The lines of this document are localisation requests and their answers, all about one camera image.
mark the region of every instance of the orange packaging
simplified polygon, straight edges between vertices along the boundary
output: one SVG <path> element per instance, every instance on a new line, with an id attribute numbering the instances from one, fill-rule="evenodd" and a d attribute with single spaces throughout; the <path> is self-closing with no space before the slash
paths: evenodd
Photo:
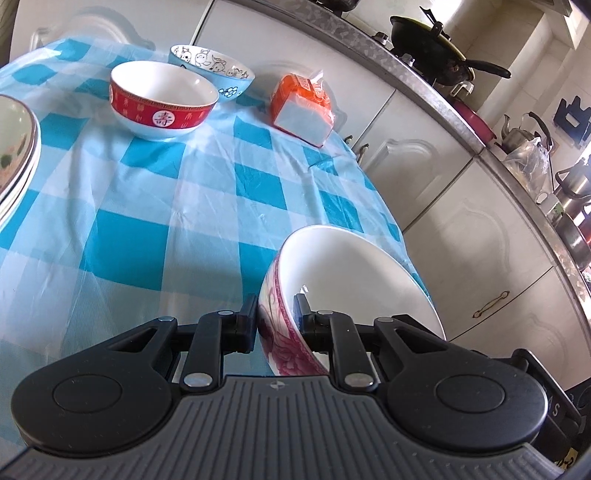
<path id="1" fill-rule="evenodd" d="M 330 98 L 322 85 L 294 73 L 277 85 L 270 111 L 275 127 L 316 147 L 324 145 L 335 125 Z"/>

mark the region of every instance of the cartoon animal pattern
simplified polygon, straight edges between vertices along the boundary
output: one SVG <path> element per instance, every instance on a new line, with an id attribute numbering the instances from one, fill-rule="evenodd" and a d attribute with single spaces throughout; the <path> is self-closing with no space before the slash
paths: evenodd
<path id="1" fill-rule="evenodd" d="M 201 48 L 195 54 L 191 53 L 189 47 L 179 45 L 174 49 L 173 53 L 183 61 L 195 65 L 196 67 L 206 68 L 215 73 L 225 73 L 228 77 L 238 79 L 247 79 L 248 71 L 241 70 L 235 65 L 227 65 L 226 60 L 222 60 L 213 56 L 213 53 L 208 48 Z"/>

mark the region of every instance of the table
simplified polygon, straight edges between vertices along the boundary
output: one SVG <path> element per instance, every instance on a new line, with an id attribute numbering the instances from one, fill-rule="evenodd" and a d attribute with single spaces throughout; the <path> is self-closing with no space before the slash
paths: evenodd
<path id="1" fill-rule="evenodd" d="M 67 38 L 0 70 L 0 93 L 41 125 L 41 160 L 0 232 L 0 461 L 22 447 L 16 385 L 65 355 L 161 315 L 192 323 L 257 293 L 294 230 L 354 231 L 423 286 L 400 229 L 333 132 L 317 149 L 269 125 L 247 94 L 186 137 L 147 141 L 116 123 L 109 74 L 163 53 Z M 270 375 L 257 341 L 225 372 Z"/>

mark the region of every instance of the stacked plates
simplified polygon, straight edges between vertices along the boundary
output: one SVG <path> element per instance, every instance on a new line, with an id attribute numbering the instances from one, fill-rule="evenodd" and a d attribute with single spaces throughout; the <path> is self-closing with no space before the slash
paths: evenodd
<path id="1" fill-rule="evenodd" d="M 22 102 L 0 95 L 0 229 L 25 196 L 41 155 L 41 128 Z"/>

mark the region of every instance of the chinese character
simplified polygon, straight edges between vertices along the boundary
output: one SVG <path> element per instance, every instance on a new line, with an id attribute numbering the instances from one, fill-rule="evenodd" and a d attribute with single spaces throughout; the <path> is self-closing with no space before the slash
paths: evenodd
<path id="1" fill-rule="evenodd" d="M 157 127 L 168 127 L 174 122 L 174 113 L 168 110 L 160 110 L 152 116 L 152 122 Z"/>

